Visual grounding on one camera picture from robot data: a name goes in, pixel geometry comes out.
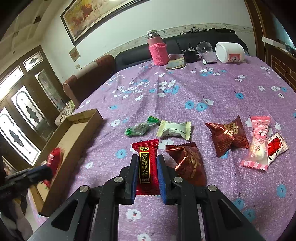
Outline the wooden cabinet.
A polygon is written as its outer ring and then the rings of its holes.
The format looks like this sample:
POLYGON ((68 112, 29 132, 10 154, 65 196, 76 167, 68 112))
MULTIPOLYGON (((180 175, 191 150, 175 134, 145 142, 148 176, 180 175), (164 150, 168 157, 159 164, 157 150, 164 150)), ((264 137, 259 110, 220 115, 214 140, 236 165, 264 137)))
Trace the wooden cabinet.
POLYGON ((245 1, 256 45, 256 56, 295 90, 295 44, 264 1, 245 1))

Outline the cardboard tray box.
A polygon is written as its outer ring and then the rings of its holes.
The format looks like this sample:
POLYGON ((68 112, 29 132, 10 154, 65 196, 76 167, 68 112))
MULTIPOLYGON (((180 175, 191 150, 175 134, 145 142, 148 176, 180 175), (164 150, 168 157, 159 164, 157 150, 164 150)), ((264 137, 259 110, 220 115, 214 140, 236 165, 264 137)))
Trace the cardboard tray box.
POLYGON ((63 155, 50 187, 40 182, 30 188, 38 214, 48 217, 62 204, 67 194, 70 177, 86 145, 102 123, 103 118, 97 109, 71 115, 59 125, 45 144, 35 167, 41 166, 55 148, 61 148, 63 155))

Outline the red candy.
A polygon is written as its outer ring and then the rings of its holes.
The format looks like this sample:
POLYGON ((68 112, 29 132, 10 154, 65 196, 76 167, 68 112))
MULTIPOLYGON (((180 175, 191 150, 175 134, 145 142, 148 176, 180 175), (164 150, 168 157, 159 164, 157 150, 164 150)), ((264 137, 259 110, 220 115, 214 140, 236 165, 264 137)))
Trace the red candy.
POLYGON ((51 187, 51 183, 54 180, 59 168, 61 166, 63 160, 64 150, 60 147, 53 149, 47 159, 46 166, 50 167, 52 171, 52 178, 45 179, 43 183, 46 185, 47 188, 51 187))

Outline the small wall picture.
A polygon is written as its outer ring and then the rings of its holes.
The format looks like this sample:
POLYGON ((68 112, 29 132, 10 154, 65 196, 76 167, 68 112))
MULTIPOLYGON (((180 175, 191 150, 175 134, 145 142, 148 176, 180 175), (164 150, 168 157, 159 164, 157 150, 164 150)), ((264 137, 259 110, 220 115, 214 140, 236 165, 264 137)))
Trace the small wall picture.
POLYGON ((76 60, 78 60, 80 58, 80 54, 77 50, 76 47, 74 47, 70 52, 69 55, 71 57, 71 59, 73 60, 73 62, 75 62, 76 60))

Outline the white plastic jar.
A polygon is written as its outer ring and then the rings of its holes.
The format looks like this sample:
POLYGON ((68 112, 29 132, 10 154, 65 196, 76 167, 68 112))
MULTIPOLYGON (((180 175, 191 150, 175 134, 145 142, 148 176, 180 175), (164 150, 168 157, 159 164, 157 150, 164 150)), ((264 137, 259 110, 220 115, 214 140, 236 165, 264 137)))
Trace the white plastic jar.
POLYGON ((221 63, 240 63, 245 60, 245 51, 238 43, 218 42, 215 53, 221 63))

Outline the wooden glass door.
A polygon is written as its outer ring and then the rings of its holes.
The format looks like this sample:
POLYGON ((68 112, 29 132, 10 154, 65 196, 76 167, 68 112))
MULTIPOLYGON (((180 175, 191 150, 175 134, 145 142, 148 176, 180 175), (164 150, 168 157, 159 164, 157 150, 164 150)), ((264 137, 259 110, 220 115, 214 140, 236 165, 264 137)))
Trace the wooden glass door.
POLYGON ((36 164, 68 100, 41 46, 1 72, 1 149, 13 168, 36 164))

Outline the black small cup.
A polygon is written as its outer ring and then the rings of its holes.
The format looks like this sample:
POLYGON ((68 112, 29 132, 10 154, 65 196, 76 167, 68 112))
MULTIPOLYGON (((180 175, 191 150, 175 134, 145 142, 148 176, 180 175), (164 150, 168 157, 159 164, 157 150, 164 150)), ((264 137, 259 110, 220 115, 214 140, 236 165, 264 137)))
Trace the black small cup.
POLYGON ((187 63, 195 63, 201 60, 200 54, 197 52, 195 48, 191 46, 190 43, 188 44, 187 49, 183 51, 183 54, 184 54, 185 61, 187 63))

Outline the pale green candy pack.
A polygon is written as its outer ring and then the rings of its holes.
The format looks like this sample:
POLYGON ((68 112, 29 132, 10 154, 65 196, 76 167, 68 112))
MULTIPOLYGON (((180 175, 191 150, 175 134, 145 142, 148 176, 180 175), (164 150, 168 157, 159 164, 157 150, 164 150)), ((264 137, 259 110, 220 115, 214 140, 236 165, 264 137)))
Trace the pale green candy pack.
POLYGON ((189 140, 191 138, 191 122, 172 123, 162 120, 156 136, 159 138, 166 136, 181 136, 185 140, 189 140))

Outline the pink sleeved thermos bottle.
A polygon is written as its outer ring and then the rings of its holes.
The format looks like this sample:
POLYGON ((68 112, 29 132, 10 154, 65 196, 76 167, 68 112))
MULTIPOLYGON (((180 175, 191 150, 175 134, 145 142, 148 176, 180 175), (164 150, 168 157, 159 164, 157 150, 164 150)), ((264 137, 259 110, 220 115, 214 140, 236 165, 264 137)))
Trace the pink sleeved thermos bottle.
POLYGON ((154 64, 156 66, 166 65, 169 61, 167 45, 156 30, 147 31, 147 42, 154 64))

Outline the dark red foil snack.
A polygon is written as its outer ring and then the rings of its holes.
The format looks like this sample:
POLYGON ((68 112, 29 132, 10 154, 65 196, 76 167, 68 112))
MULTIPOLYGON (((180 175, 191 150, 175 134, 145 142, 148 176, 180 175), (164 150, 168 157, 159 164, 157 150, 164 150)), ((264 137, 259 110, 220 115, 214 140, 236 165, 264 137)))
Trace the dark red foil snack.
POLYGON ((207 178, 203 160, 195 142, 181 145, 168 145, 166 152, 175 160, 175 172, 188 183, 206 186, 207 178))

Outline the patterned cloth pile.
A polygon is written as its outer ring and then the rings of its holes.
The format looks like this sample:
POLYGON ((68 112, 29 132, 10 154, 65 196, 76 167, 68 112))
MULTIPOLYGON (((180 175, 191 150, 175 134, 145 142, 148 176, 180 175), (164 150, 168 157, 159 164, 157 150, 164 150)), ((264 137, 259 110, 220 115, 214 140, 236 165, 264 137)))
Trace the patterned cloth pile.
POLYGON ((55 119, 55 125, 59 126, 62 122, 70 115, 72 115, 75 111, 75 105, 72 100, 66 103, 62 112, 55 119))

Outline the white red candy pack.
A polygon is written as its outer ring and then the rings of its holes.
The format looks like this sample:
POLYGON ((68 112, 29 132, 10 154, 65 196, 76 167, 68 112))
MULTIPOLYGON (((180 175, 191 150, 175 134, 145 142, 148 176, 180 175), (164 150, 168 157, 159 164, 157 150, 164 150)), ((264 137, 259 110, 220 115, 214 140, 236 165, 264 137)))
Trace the white red candy pack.
POLYGON ((280 154, 288 150, 288 145, 282 135, 277 132, 267 140, 267 164, 270 165, 280 154))

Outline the red black-label candy pack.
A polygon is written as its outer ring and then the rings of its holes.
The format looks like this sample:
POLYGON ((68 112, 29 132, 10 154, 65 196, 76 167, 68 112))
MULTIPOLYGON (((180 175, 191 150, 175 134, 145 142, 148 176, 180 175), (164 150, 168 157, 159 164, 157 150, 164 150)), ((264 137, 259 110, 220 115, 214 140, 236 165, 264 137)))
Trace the red black-label candy pack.
POLYGON ((137 195, 160 195, 157 172, 158 145, 157 138, 132 144, 132 148, 139 154, 137 195))

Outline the small booklet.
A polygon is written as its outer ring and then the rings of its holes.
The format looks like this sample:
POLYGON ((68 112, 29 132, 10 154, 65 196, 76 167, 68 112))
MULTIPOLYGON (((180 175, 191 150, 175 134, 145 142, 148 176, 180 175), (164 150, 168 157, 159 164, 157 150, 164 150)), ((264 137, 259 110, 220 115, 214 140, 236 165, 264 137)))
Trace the small booklet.
POLYGON ((185 67, 185 65, 186 65, 186 62, 185 62, 184 57, 170 60, 170 61, 168 61, 167 65, 166 65, 166 70, 180 69, 180 68, 185 67))

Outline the pink marshmallow candy pack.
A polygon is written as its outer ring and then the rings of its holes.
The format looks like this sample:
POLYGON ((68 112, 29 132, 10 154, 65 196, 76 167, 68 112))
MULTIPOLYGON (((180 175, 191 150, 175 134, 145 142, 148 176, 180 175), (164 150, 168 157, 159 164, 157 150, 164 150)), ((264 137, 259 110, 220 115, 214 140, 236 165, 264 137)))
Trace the pink marshmallow candy pack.
POLYGON ((266 171, 267 164, 267 137, 269 116, 252 116, 251 124, 253 127, 252 141, 248 153, 241 161, 241 166, 266 171))

